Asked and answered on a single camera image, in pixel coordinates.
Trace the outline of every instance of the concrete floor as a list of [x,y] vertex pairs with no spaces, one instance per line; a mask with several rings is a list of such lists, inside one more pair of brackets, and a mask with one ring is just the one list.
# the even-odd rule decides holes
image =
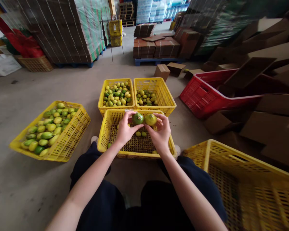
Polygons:
[[[156,26],[155,32],[167,32],[170,23]],[[70,174],[93,135],[98,135],[102,116],[97,108],[105,79],[152,77],[153,63],[134,66],[133,32],[124,28],[124,54],[121,47],[107,49],[91,69],[86,67],[54,69],[49,73],[31,73],[22,68],[0,77],[0,230],[44,230],[69,191]],[[193,62],[188,69],[197,69]],[[177,108],[170,115],[174,143],[182,150],[211,138],[178,98],[186,81],[170,76],[167,86]],[[38,161],[9,149],[8,145],[29,122],[55,100],[82,104],[91,123],[67,163]],[[139,205],[140,192],[147,180],[166,177],[154,161],[115,159],[107,180],[128,195],[130,204]]]

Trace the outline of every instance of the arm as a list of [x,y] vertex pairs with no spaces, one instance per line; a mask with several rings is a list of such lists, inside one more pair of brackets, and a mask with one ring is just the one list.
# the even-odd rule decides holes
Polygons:
[[117,139],[77,181],[46,228],[47,231],[76,230],[81,213],[100,186],[116,154],[132,138],[132,135],[143,127],[143,124],[131,128],[127,125],[129,116],[135,113],[136,111],[127,111],[125,113],[119,123]]
[[215,209],[170,153],[168,148],[170,136],[168,118],[161,114],[154,113],[154,115],[158,117],[158,132],[148,125],[145,127],[152,137],[152,142],[164,162],[178,198],[194,228],[196,230],[226,231],[227,228]]

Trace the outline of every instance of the crate handle hole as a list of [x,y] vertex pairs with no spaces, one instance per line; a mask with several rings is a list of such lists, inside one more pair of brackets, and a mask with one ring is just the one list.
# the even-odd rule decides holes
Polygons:
[[245,162],[248,162],[248,160],[246,160],[246,159],[244,159],[244,158],[242,158],[240,156],[237,156],[237,155],[229,155],[229,156],[234,157],[234,158],[239,159],[239,160],[243,160]]

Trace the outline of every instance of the person's left hand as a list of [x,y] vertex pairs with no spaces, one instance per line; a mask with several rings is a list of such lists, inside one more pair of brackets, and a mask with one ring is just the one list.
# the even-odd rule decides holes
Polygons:
[[119,130],[117,133],[116,141],[118,141],[122,146],[124,146],[132,138],[132,136],[135,132],[137,132],[138,129],[144,126],[143,124],[139,124],[134,127],[128,126],[128,120],[131,120],[131,116],[136,113],[137,111],[125,112],[124,117],[119,123]]

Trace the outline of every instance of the hand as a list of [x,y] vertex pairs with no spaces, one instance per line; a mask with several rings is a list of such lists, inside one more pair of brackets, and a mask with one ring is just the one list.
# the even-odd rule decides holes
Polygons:
[[170,137],[170,125],[168,117],[153,113],[157,117],[157,131],[154,131],[149,125],[145,124],[145,128],[150,133],[152,142],[160,155],[166,154],[169,151],[168,142]]
[[119,130],[117,133],[116,141],[119,142],[122,147],[132,138],[135,132],[137,132],[138,129],[142,128],[144,125],[139,124],[134,127],[129,127],[128,120],[131,120],[131,116],[136,114],[137,111],[127,111],[124,114],[124,117],[119,123]]

